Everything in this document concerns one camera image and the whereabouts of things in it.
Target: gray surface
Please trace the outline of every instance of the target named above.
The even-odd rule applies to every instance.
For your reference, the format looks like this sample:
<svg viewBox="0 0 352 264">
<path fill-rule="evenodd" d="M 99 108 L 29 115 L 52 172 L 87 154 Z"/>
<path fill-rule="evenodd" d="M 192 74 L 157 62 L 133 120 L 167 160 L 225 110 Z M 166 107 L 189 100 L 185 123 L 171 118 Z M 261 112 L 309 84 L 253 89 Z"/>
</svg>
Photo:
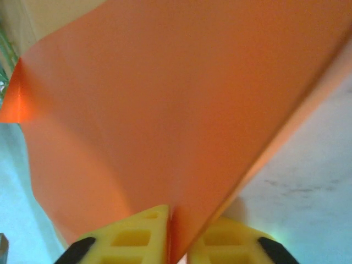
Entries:
<svg viewBox="0 0 352 264">
<path fill-rule="evenodd" d="M 240 197 L 226 215 L 272 234 L 302 264 L 352 263 L 352 75 Z"/>
</svg>

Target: orange sheet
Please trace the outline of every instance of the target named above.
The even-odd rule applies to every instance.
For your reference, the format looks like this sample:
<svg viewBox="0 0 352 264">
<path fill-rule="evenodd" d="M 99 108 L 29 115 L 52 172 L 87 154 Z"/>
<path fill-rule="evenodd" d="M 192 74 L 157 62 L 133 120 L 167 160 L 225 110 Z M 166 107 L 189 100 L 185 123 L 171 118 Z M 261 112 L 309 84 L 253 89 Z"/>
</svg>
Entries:
<svg viewBox="0 0 352 264">
<path fill-rule="evenodd" d="M 171 263 L 350 36 L 352 1 L 114 1 L 45 37 L 0 113 L 68 243 L 171 204 Z"/>
</svg>

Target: rectangular hole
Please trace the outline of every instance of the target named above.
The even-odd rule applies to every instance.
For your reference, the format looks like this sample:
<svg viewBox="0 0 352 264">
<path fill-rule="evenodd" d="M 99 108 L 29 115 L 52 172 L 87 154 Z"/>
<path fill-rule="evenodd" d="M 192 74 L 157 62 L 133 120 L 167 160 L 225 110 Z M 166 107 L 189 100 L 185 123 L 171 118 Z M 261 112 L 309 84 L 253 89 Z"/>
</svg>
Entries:
<svg viewBox="0 0 352 264">
<path fill-rule="evenodd" d="M 252 264 L 248 254 L 241 253 L 217 253 L 209 254 L 211 264 Z"/>
<path fill-rule="evenodd" d="M 203 236 L 206 246 L 240 245 L 238 236 L 233 232 L 223 230 L 209 230 Z"/>
<path fill-rule="evenodd" d="M 144 229 L 125 229 L 121 231 L 112 246 L 147 246 L 150 240 L 150 231 Z"/>
<path fill-rule="evenodd" d="M 141 264 L 142 257 L 105 257 L 100 264 Z"/>
</svg>

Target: yellow plastic piece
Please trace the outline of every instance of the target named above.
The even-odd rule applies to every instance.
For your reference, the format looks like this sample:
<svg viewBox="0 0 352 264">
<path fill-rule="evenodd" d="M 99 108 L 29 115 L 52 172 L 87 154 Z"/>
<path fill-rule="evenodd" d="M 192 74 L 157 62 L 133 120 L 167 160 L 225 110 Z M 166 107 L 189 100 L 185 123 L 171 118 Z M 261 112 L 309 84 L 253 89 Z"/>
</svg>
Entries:
<svg viewBox="0 0 352 264">
<path fill-rule="evenodd" d="M 257 239 L 268 234 L 220 217 L 188 253 L 188 264 L 272 264 Z"/>
<path fill-rule="evenodd" d="M 96 242 L 80 264 L 166 264 L 169 213 L 159 205 L 85 234 Z"/>
</svg>

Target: black rubber tip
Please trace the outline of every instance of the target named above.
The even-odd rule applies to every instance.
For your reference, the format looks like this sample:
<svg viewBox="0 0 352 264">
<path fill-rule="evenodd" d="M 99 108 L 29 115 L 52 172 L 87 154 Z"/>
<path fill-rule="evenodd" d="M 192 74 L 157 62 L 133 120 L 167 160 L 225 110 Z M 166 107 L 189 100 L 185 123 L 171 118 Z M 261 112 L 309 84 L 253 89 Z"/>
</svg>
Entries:
<svg viewBox="0 0 352 264">
<path fill-rule="evenodd" d="M 95 243 L 95 238 L 85 238 L 73 243 L 54 264 L 77 264 Z"/>
<path fill-rule="evenodd" d="M 275 264 L 299 264 L 282 244 L 265 237 L 259 238 L 258 242 Z"/>
</svg>

